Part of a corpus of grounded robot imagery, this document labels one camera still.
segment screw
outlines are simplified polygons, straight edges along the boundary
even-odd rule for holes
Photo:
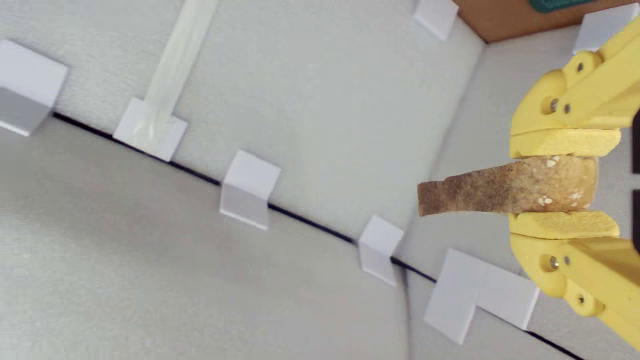
[[[549,258],[549,265],[551,265],[552,269],[557,269],[560,264],[558,263],[558,259],[555,256]]]

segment black strip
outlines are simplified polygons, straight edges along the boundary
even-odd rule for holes
[[[80,121],[74,120],[74,119],[72,119],[72,118],[70,118],[70,117],[68,117],[66,115],[60,114],[58,112],[54,112],[52,115],[53,115],[54,118],[56,118],[58,120],[61,120],[63,122],[66,122],[67,124],[71,124],[73,126],[77,126],[77,127],[81,128],[83,130],[86,130],[86,131],[90,132],[90,133],[96,134],[101,138],[105,138],[105,139],[107,139],[109,141],[118,143],[120,145],[124,145],[124,146],[128,147],[129,149],[132,149],[132,150],[134,150],[136,152],[139,152],[141,154],[149,156],[150,158],[154,158],[154,159],[156,159],[158,161],[162,161],[163,163],[169,164],[170,166],[172,166],[174,168],[177,168],[179,170],[187,172],[187,173],[191,174],[192,176],[195,176],[195,177],[197,177],[199,179],[207,181],[208,183],[211,183],[211,184],[213,184],[215,186],[220,186],[220,180],[217,180],[217,179],[214,179],[212,177],[206,176],[203,173],[200,173],[200,172],[197,172],[196,170],[193,170],[191,168],[185,167],[184,165],[180,165],[178,163],[174,163],[173,161],[170,161],[169,163],[167,163],[167,162],[165,162],[165,161],[163,161],[161,159],[156,158],[155,156],[151,156],[151,155],[147,154],[146,152],[143,152],[143,151],[138,150],[138,149],[126,144],[126,143],[123,143],[120,140],[114,139],[111,136],[111,134],[109,134],[109,133],[106,133],[104,131],[95,129],[94,127],[91,127],[89,125],[83,124]],[[634,190],[634,206],[636,206],[638,209],[640,209],[640,204],[636,205],[638,202],[640,202],[640,190]],[[338,231],[330,229],[329,227],[326,227],[324,225],[320,225],[317,222],[311,221],[311,220],[309,220],[309,219],[307,219],[305,217],[297,215],[297,214],[295,214],[295,213],[293,213],[293,212],[291,212],[289,210],[281,208],[280,206],[277,206],[277,205],[274,205],[272,203],[269,203],[269,209],[272,209],[273,211],[277,211],[277,212],[279,212],[279,213],[281,213],[283,215],[286,215],[286,216],[291,217],[291,218],[293,218],[295,220],[303,222],[303,223],[305,223],[305,224],[307,224],[309,226],[315,227],[318,230],[321,230],[321,231],[324,231],[324,232],[326,232],[328,234],[331,234],[331,235],[333,235],[333,236],[335,236],[335,237],[337,237],[337,238],[339,238],[341,240],[344,240],[344,241],[346,241],[346,242],[348,242],[350,244],[356,245],[356,241],[354,239],[350,238],[349,236],[346,236],[345,234],[342,234],[342,233],[340,233]],[[640,236],[637,236],[637,234],[636,234],[636,231],[638,231],[638,229],[635,226],[635,224],[636,224],[636,221],[634,221],[634,239],[640,239]],[[425,278],[425,279],[427,279],[427,280],[429,280],[429,281],[431,281],[433,283],[437,282],[437,280],[434,277],[431,277],[431,276],[425,274],[424,272],[421,272],[420,270],[414,268],[413,266],[405,263],[404,261],[402,261],[400,259],[392,257],[391,258],[391,263],[393,263],[393,264],[395,264],[397,266],[400,266],[401,268],[403,268],[405,270],[411,271],[411,272],[415,273],[416,275],[419,275],[419,276],[421,276],[421,277],[423,277],[423,278]],[[531,332],[531,331],[524,331],[524,332],[529,334],[530,336],[533,336],[534,338],[544,342],[545,344],[549,345],[550,347],[552,347],[552,348],[564,353],[565,355],[575,359],[575,360],[584,360],[583,358],[579,357],[578,355],[574,354],[573,352],[570,352],[569,350],[565,349],[564,347],[562,347],[562,346],[560,346],[560,345],[558,345],[558,344],[556,344],[556,343],[554,343],[554,342],[552,342],[550,340],[547,340],[547,339],[543,338],[542,336],[536,334],[535,332]]]
[[[631,125],[631,163],[634,174],[640,174],[640,111]]]
[[[636,250],[640,254],[640,190],[634,190],[634,208],[632,210],[632,221],[633,221],[633,235],[632,239],[634,240],[634,246]]]
[[[318,230],[322,230],[322,231],[324,231],[326,233],[329,233],[329,234],[335,236],[336,238],[344,240],[344,241],[346,241],[346,242],[348,242],[350,244],[354,244],[355,245],[355,243],[356,243],[354,239],[350,238],[349,236],[346,236],[345,234],[342,234],[342,233],[340,233],[340,232],[338,232],[336,230],[333,230],[333,229],[331,229],[329,227],[326,227],[324,225],[320,225],[317,222],[311,221],[311,220],[309,220],[309,219],[307,219],[305,217],[301,217],[300,215],[292,213],[291,211],[289,211],[287,209],[284,209],[284,208],[281,208],[280,206],[277,206],[277,205],[274,205],[272,203],[269,203],[269,209],[272,209],[273,211],[277,211],[277,212],[279,212],[279,213],[281,213],[283,215],[287,215],[290,218],[294,218],[297,221],[300,221],[300,222],[303,222],[303,223],[305,223],[305,224],[307,224],[309,226],[315,227]]]
[[[421,272],[420,270],[418,270],[418,269],[414,268],[413,266],[411,266],[411,265],[409,265],[409,264],[405,263],[404,261],[402,261],[402,260],[400,260],[400,259],[398,259],[398,258],[394,258],[394,257],[392,257],[392,258],[391,258],[391,263],[392,263],[392,264],[396,264],[397,266],[400,266],[401,268],[403,268],[403,269],[405,269],[405,270],[409,270],[409,271],[411,271],[411,272],[414,272],[414,273],[416,273],[416,275],[420,275],[420,276],[422,276],[423,278],[425,278],[425,279],[427,279],[427,280],[429,280],[429,281],[433,282],[434,284],[435,284],[436,282],[438,282],[436,279],[434,279],[434,278],[432,278],[431,276],[429,276],[429,275],[425,274],[424,272]]]
[[[567,350],[567,349],[563,348],[562,346],[560,346],[560,345],[558,345],[558,344],[554,343],[553,341],[550,341],[550,340],[548,340],[548,339],[546,339],[546,338],[543,338],[542,336],[540,336],[540,335],[536,334],[535,332],[532,332],[532,331],[525,331],[525,333],[527,333],[527,334],[529,334],[529,335],[533,336],[534,338],[536,338],[536,339],[538,339],[538,340],[542,341],[543,343],[545,343],[545,344],[549,345],[550,347],[552,347],[552,348],[554,348],[554,349],[556,349],[556,350],[558,350],[558,351],[562,352],[564,355],[567,355],[567,356],[568,356],[568,357],[570,357],[570,358],[573,358],[573,359],[575,359],[575,360],[584,360],[584,358],[583,358],[583,357],[580,357],[580,356],[578,356],[578,355],[574,354],[573,352],[570,352],[569,350]]]

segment green object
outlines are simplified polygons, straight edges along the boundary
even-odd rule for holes
[[[529,0],[529,4],[539,13],[550,13],[575,5],[590,3],[593,0]]]

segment yellow foam pad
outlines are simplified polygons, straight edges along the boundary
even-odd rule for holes
[[[617,237],[618,224],[602,211],[509,214],[509,230],[543,239]]]
[[[619,129],[548,129],[513,135],[512,158],[538,155],[605,156],[620,142]]]

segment metal bolt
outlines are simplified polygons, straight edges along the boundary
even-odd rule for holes
[[[552,256],[549,259],[549,265],[551,265],[552,269],[557,269],[560,266],[560,264],[558,263],[558,259],[555,256]]]
[[[557,105],[558,105],[558,99],[557,98],[551,100],[551,111],[552,112],[554,112],[554,113],[556,112]]]

